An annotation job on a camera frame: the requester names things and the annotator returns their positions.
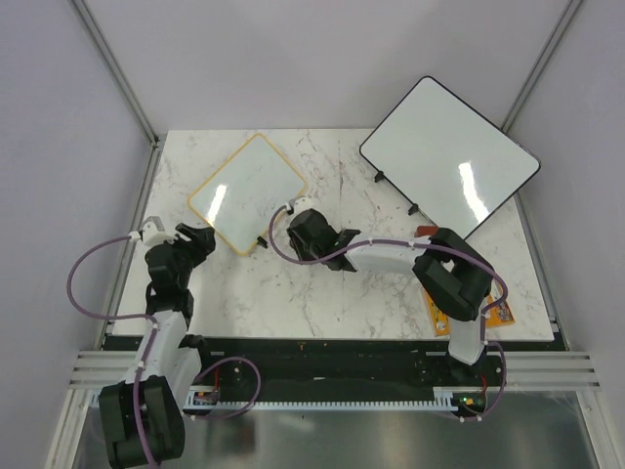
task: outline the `marble table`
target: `marble table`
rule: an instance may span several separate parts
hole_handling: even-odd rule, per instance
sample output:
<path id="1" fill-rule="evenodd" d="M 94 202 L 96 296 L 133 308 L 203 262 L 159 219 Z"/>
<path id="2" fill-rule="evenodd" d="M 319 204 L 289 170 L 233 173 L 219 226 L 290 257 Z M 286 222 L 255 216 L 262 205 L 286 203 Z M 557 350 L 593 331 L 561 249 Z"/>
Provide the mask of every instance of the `marble table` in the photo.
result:
<path id="1" fill-rule="evenodd" d="M 355 228 L 377 235 L 410 238 L 419 214 L 389 184 L 375 184 L 373 168 L 358 153 L 368 129 L 171 131 L 167 136 L 146 216 L 158 215 L 173 228 L 203 222 L 187 197 L 256 132 L 262 132 L 301 171 L 308 195 L 335 229 Z M 277 224 L 277 242 L 287 247 L 286 221 Z M 472 234 L 469 243 L 510 286 L 517 322 L 488 329 L 501 340 L 553 340 L 536 273 L 513 200 Z M 145 310 L 149 282 L 144 256 L 135 249 L 119 315 Z M 336 273 L 324 266 L 295 266 L 270 249 L 248 257 L 220 238 L 217 249 L 191 275 L 195 298 L 190 333 L 228 337 L 433 339 L 423 289 L 414 277 Z M 142 320 L 117 322 L 115 334 L 143 334 Z"/>

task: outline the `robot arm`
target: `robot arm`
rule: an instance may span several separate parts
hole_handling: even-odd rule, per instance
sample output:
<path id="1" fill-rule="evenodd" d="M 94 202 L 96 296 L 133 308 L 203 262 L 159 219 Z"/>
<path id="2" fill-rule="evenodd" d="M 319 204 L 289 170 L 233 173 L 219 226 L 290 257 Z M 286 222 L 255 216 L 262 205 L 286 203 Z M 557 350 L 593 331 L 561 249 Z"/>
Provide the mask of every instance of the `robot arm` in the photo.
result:
<path id="1" fill-rule="evenodd" d="M 181 412 L 188 389 L 201 369 L 198 351 L 180 347 L 193 314 L 188 281 L 193 268 L 215 250 L 212 228 L 193 229 L 180 224 L 176 233 L 168 233 L 157 217 L 147 219 L 141 231 L 133 235 L 150 247 L 146 254 L 151 278 L 146 289 L 146 314 L 157 319 L 159 330 L 146 362 L 142 357 L 152 340 L 151 323 L 122 381 L 100 393 L 106 453 L 113 468 L 147 463 L 132 399 L 138 368 L 143 369 L 139 395 L 150 452 L 157 461 L 178 458 L 183 453 L 185 423 Z"/>
<path id="2" fill-rule="evenodd" d="M 291 215 L 293 218 L 286 231 L 289 245 L 299 260 L 321 259 L 349 246 L 363 244 L 322 263 L 332 271 L 369 270 L 416 276 L 449 318 L 449 355 L 466 365 L 479 360 L 484 349 L 480 305 L 490 293 L 492 277 L 466 260 L 435 249 L 443 246 L 460 251 L 491 266 L 458 234 L 450 229 L 438 229 L 429 238 L 412 240 L 432 248 L 406 248 L 406 242 L 399 239 L 367 244 L 367 240 L 379 236 L 350 229 L 336 232 L 325 217 L 313 209 L 308 198 L 295 200 Z M 453 262 L 451 270 L 444 266 L 449 262 Z"/>

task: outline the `white wall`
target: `white wall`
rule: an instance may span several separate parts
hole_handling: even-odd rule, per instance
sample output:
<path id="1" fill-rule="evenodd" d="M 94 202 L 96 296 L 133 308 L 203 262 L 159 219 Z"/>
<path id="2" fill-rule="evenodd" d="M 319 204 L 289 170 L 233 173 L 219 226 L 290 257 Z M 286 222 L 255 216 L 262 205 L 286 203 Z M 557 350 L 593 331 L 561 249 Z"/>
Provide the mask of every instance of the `white wall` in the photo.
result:
<path id="1" fill-rule="evenodd" d="M 566 0 L 87 0 L 158 132 L 372 127 L 430 74 L 501 123 Z"/>
<path id="2" fill-rule="evenodd" d="M 522 196 L 564 330 L 625 441 L 625 2 L 592 0 L 513 129 L 542 159 Z"/>
<path id="3" fill-rule="evenodd" d="M 0 6 L 0 467 L 42 467 L 95 324 L 73 261 L 127 231 L 148 147 L 65 0 Z M 117 251 L 79 272 L 98 309 Z"/>

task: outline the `orange sticker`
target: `orange sticker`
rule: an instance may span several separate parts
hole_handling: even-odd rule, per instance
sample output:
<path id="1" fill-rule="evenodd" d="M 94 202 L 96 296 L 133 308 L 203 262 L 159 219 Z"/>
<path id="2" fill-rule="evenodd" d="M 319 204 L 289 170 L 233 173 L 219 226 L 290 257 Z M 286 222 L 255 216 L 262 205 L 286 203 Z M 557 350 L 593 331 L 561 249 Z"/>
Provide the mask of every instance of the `orange sticker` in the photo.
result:
<path id="1" fill-rule="evenodd" d="M 445 313 L 443 313 L 437 305 L 434 304 L 430 295 L 424 290 L 426 297 L 426 303 L 430 310 L 430 318 L 432 319 L 432 325 L 434 326 L 434 332 L 437 337 L 441 335 L 449 335 L 449 320 Z M 488 303 L 495 301 L 492 294 L 488 295 Z M 515 323 L 515 318 L 512 315 L 512 310 L 508 302 L 504 302 L 503 305 L 495 306 L 486 312 L 486 328 L 500 327 L 502 325 L 511 325 Z"/>

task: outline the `cable clip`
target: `cable clip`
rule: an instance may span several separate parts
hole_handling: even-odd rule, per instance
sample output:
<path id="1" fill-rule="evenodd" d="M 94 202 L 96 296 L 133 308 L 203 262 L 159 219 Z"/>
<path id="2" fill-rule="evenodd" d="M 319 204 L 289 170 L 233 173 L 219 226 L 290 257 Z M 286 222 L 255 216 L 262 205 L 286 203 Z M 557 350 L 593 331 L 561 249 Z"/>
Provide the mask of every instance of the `cable clip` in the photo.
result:
<path id="1" fill-rule="evenodd" d="M 130 242 L 141 241 L 141 233 L 139 233 L 137 231 L 129 232 L 128 236 L 130 237 Z"/>

